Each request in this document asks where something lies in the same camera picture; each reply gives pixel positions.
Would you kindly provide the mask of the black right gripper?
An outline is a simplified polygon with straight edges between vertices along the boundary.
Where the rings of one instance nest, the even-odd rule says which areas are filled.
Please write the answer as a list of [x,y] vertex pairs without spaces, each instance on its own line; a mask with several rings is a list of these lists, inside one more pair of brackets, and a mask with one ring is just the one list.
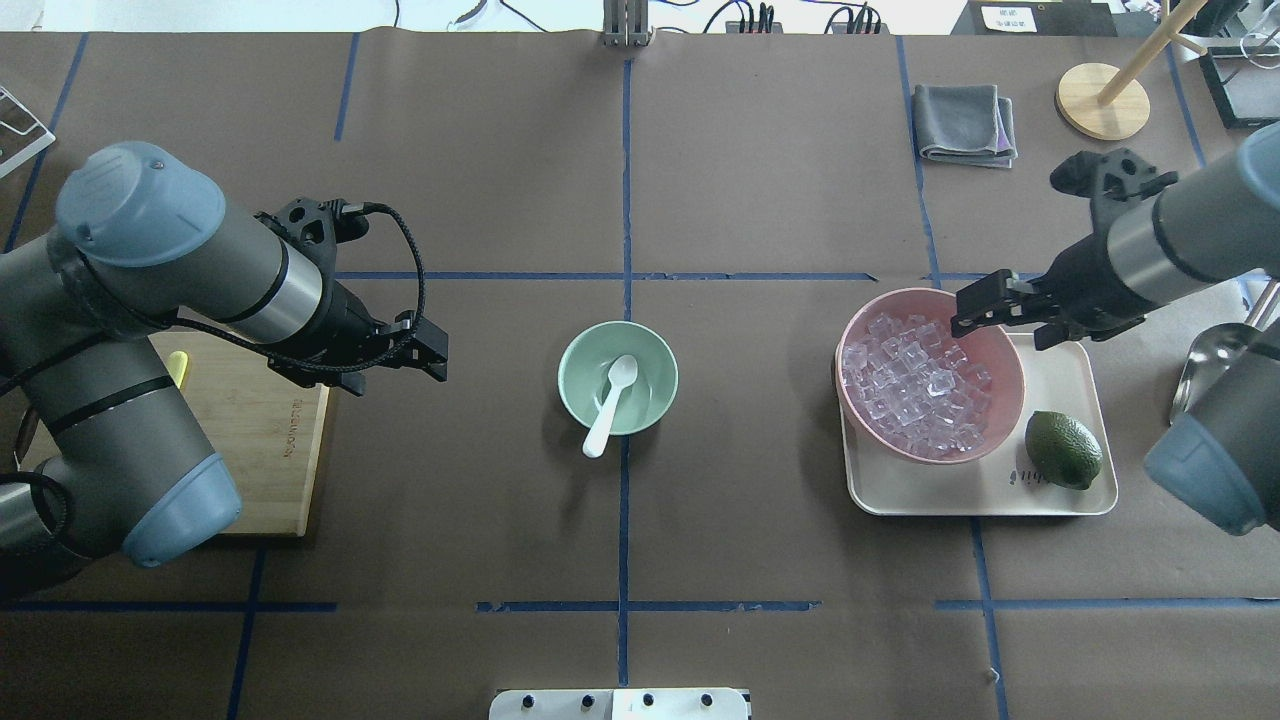
[[1039,322],[1037,351],[1082,338],[1111,340],[1143,323],[1149,313],[1149,301],[1121,282],[1105,238],[1096,234],[1064,250],[1033,281],[996,270],[957,291],[955,304],[950,320],[954,338],[986,327]]

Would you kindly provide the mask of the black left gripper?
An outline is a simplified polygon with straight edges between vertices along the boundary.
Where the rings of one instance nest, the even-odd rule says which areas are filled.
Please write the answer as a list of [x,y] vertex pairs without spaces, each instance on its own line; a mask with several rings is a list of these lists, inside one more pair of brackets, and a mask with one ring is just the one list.
[[[352,366],[380,357],[396,341],[411,348],[449,347],[447,332],[416,311],[403,311],[396,318],[394,334],[379,334],[378,329],[384,325],[370,316],[358,297],[334,281],[317,315],[298,334],[268,348],[297,361]],[[361,372],[311,372],[273,359],[268,361],[268,368],[305,388],[325,384],[349,393],[362,393],[366,389],[366,379]],[[396,355],[396,368],[420,370],[443,383],[448,377],[448,357],[429,352],[401,352]]]

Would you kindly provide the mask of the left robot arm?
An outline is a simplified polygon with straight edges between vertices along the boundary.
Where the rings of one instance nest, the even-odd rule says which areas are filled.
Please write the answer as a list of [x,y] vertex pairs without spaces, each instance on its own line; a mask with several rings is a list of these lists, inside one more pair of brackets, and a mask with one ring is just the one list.
[[54,227],[3,255],[3,389],[28,398],[58,447],[3,477],[3,579],[56,582],[118,552],[155,568],[241,516],[154,334],[205,332],[301,387],[361,395],[371,366],[444,380],[449,338],[424,299],[381,322],[337,279],[339,245],[372,214],[397,218],[343,199],[250,213],[141,141],[73,172]]

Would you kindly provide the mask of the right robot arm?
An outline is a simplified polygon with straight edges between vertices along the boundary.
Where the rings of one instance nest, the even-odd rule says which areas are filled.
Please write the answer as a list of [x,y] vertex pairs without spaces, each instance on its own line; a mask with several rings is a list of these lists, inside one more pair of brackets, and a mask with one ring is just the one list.
[[[1030,325],[1038,348],[1102,342],[1187,310],[1252,272],[1277,278],[1279,136],[1248,135],[1188,174],[1132,151],[1079,151],[1050,183],[1091,228],[1036,277],[998,269],[957,291],[956,337]],[[1277,325],[1248,341],[1146,454],[1146,475],[1229,536],[1277,528]]]

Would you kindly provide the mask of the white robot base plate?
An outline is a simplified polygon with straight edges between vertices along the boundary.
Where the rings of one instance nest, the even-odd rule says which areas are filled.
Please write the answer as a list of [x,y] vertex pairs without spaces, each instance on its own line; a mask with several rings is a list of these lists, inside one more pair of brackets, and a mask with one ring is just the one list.
[[751,719],[745,689],[730,687],[508,689],[489,719]]

